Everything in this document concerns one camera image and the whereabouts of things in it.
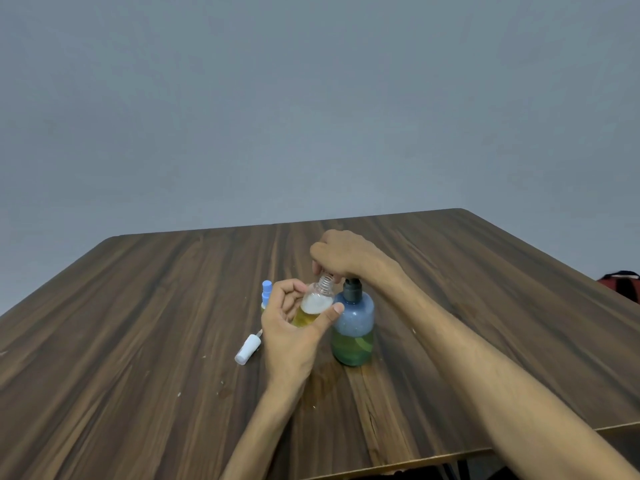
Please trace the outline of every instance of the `hand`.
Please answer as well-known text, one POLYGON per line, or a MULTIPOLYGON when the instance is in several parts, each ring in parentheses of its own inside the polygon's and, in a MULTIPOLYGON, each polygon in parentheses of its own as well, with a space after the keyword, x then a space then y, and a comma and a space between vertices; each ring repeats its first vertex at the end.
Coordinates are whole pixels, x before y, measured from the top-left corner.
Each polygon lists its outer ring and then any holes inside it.
POLYGON ((320 339, 344 311, 343 304, 336 303, 313 323, 302 328, 293 326, 289 321, 296 314, 306 291, 307 285, 300 280, 274 283, 262 314, 268 387, 282 392, 300 391, 314 366, 320 339))
POLYGON ((348 230, 328 230, 311 246, 310 252, 314 259, 314 274, 320 274, 324 269, 333 273, 337 282, 342 277, 367 280, 376 265, 395 263, 373 242, 348 230))

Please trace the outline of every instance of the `person's right arm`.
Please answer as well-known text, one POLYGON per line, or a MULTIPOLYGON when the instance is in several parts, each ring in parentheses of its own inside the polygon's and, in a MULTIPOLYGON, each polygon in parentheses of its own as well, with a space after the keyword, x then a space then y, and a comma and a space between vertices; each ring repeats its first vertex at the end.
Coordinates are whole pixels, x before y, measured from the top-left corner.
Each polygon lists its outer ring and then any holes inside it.
POLYGON ((640 474, 551 391, 452 316, 362 236, 328 231, 311 247, 322 267, 358 276, 415 330, 442 377, 523 480, 640 480, 640 474))

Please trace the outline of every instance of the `blue spray nozzle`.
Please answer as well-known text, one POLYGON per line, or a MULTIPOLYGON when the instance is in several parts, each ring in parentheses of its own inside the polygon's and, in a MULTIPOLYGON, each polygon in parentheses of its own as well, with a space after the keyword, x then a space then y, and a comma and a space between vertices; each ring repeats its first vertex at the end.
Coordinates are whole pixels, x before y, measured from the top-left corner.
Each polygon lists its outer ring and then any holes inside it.
POLYGON ((271 290, 273 289, 273 284, 269 280, 265 280, 262 282, 262 306, 266 308, 267 303, 269 302, 269 297, 271 295, 271 290))

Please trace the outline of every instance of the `red bag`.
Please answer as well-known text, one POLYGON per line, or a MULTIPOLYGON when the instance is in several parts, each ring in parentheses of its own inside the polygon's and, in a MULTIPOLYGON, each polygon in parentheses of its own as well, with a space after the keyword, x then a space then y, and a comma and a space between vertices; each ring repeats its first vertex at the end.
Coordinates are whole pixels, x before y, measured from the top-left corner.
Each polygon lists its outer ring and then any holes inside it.
POLYGON ((638 303, 640 296, 640 276, 633 271, 619 271, 605 274, 598 280, 604 286, 638 303))

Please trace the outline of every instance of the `wood grain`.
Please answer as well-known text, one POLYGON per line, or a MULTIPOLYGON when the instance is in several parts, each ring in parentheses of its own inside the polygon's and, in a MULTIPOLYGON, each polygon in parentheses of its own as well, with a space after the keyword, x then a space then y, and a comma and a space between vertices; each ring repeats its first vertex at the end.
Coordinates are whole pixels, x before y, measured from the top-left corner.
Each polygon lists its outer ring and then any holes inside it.
MULTIPOLYGON (((640 423, 640 306, 461 209, 124 235, 0 317, 0 480, 217 478, 265 387, 260 284, 311 282, 325 229, 363 234, 596 429, 640 423)), ((269 478, 340 478, 488 448, 412 331, 326 340, 269 478)))

